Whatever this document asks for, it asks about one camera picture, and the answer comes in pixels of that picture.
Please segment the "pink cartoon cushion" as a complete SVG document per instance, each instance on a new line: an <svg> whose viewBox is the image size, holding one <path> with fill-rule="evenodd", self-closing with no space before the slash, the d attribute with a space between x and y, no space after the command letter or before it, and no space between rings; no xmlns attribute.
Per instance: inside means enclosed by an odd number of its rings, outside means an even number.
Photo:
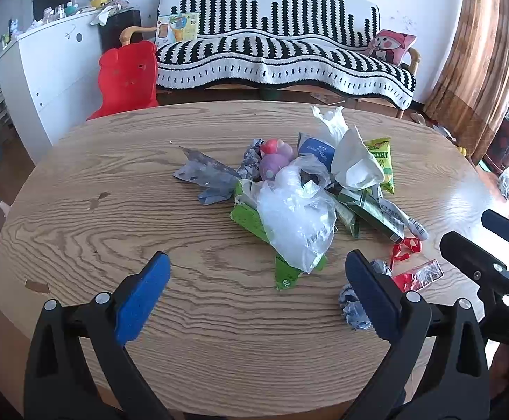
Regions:
<svg viewBox="0 0 509 420"><path fill-rule="evenodd" d="M363 54L388 64L400 65L402 58L416 40L417 36L413 34L382 29L371 40Z"/></svg>

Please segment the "grey foil wrapper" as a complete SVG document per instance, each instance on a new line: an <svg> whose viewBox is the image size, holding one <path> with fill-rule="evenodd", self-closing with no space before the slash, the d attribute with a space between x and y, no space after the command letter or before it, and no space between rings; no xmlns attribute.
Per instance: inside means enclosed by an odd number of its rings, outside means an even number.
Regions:
<svg viewBox="0 0 509 420"><path fill-rule="evenodd" d="M203 191L197 198L202 205L213 205L233 196L240 180L236 170L203 152L184 147L181 150L186 155L187 162L175 171L173 176L201 187Z"/></svg>

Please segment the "dark green snack packet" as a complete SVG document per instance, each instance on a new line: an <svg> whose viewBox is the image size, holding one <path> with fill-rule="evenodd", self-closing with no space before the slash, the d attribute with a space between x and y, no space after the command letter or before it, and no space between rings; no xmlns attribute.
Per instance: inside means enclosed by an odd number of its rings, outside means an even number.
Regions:
<svg viewBox="0 0 509 420"><path fill-rule="evenodd" d="M404 224L383 212L379 201L370 192L365 190L350 191L338 185L328 188L327 191L362 221L388 237L393 243L400 243L404 239Z"/></svg>

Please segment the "silver blue wrapper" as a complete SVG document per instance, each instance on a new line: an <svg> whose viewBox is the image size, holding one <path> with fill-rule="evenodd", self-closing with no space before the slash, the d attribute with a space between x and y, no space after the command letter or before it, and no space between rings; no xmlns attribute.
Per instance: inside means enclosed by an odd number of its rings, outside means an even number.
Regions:
<svg viewBox="0 0 509 420"><path fill-rule="evenodd" d="M371 266L380 274L392 277L392 270L386 262L374 259ZM344 285L339 294L339 305L342 310L342 318L353 330L368 330L372 324L365 308L362 307L359 298L351 283Z"/></svg>

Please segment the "white cabinet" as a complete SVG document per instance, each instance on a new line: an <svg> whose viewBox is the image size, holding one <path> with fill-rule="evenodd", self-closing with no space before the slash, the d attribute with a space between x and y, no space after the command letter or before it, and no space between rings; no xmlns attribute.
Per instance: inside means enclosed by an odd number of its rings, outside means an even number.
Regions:
<svg viewBox="0 0 509 420"><path fill-rule="evenodd" d="M101 106L101 41L80 13L22 34L0 54L0 87L29 157L38 163Z"/></svg>

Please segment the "brown curtain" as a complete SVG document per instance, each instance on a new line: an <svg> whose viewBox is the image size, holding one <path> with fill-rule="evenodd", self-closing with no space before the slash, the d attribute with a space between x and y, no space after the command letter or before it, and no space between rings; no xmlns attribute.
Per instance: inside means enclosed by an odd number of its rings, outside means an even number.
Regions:
<svg viewBox="0 0 509 420"><path fill-rule="evenodd" d="M424 112L477 164L508 106L509 0L462 0L449 57Z"/></svg>

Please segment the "white tissue paper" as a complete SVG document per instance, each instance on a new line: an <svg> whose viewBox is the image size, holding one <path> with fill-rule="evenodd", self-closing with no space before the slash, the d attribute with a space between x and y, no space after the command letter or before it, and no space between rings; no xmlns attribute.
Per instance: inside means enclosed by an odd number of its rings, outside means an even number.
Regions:
<svg viewBox="0 0 509 420"><path fill-rule="evenodd" d="M351 191L381 185L385 181L383 169L363 143L358 128L347 125L342 110L336 107L322 112L317 106L311 107L320 122L320 139L335 150L330 166L333 178Z"/></svg>

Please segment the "blue white tissue pack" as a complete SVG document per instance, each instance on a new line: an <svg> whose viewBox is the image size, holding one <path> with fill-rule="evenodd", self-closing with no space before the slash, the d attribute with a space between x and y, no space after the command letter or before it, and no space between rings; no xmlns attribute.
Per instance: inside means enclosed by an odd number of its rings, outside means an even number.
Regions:
<svg viewBox="0 0 509 420"><path fill-rule="evenodd" d="M297 141L298 155L314 155L319 162L330 169L335 155L335 149L328 143L300 132Z"/></svg>

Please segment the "colourful picture book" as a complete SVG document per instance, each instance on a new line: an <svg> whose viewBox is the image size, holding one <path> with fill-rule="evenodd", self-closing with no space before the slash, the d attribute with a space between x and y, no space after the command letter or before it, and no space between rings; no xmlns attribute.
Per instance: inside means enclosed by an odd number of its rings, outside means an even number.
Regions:
<svg viewBox="0 0 509 420"><path fill-rule="evenodd" d="M161 15L157 18L156 47L194 40L197 38L198 28L198 12Z"/></svg>

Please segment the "white printed paper strip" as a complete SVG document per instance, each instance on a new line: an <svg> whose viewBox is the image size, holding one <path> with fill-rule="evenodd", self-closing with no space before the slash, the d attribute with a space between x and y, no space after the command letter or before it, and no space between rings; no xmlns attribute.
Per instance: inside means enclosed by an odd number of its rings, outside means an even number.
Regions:
<svg viewBox="0 0 509 420"><path fill-rule="evenodd" d="M416 237L420 241L427 241L429 239L429 233L425 229L425 227L422 226L421 223L419 223L416 219L410 217L410 215L408 215L405 211L400 209L393 202L381 197L379 199L379 204L381 207L381 211L384 214L388 214L398 219L398 221L401 221L401 223L403 223L404 226L408 228L408 230L410 231L410 233L414 235L414 237Z"/></svg>

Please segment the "red candy wrapper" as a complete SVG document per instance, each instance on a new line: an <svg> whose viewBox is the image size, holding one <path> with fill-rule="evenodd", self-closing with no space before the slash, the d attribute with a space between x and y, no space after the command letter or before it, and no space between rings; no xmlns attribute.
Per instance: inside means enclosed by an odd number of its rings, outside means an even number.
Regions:
<svg viewBox="0 0 509 420"><path fill-rule="evenodd" d="M413 254L421 253L422 242L416 237L404 238L395 243L390 257L390 269L395 268L396 262L408 260Z"/></svg>

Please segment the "black white striped sofa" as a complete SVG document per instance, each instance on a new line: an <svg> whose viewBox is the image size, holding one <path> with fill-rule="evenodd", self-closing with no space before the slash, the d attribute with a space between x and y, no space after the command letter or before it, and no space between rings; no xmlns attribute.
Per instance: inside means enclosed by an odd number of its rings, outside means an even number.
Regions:
<svg viewBox="0 0 509 420"><path fill-rule="evenodd" d="M406 110L416 89L407 65L363 54L380 32L366 0L158 0L157 17L198 12L197 38L157 48L157 86L226 82L318 84L349 97L385 98Z"/></svg>

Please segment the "crumpled silver foil piece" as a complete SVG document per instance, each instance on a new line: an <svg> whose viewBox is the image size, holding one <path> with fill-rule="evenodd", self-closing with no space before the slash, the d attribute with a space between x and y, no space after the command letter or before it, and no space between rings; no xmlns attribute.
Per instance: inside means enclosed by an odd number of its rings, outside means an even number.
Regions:
<svg viewBox="0 0 509 420"><path fill-rule="evenodd" d="M259 164L262 159L261 145L263 143L264 139L253 139L249 147L246 148L243 159L236 169L240 178L253 181L260 178Z"/></svg>

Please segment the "yellow popcorn snack bag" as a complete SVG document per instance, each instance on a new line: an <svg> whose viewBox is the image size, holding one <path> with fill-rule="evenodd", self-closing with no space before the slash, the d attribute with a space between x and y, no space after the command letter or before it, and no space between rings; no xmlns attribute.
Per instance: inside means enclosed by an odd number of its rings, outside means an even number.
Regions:
<svg viewBox="0 0 509 420"><path fill-rule="evenodd" d="M389 194L395 193L394 171L392 165L391 155L391 139L379 138L372 139L365 142L367 150L374 155L378 164L381 166L384 181L381 183L381 188L388 191Z"/></svg>

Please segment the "red plastic kids chair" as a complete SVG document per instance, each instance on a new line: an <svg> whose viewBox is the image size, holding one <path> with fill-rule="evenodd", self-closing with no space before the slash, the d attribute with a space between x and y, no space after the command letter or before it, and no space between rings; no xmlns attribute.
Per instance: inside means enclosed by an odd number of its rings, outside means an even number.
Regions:
<svg viewBox="0 0 509 420"><path fill-rule="evenodd" d="M111 48L99 60L101 107L88 120L158 106L156 48L150 41Z"/></svg>

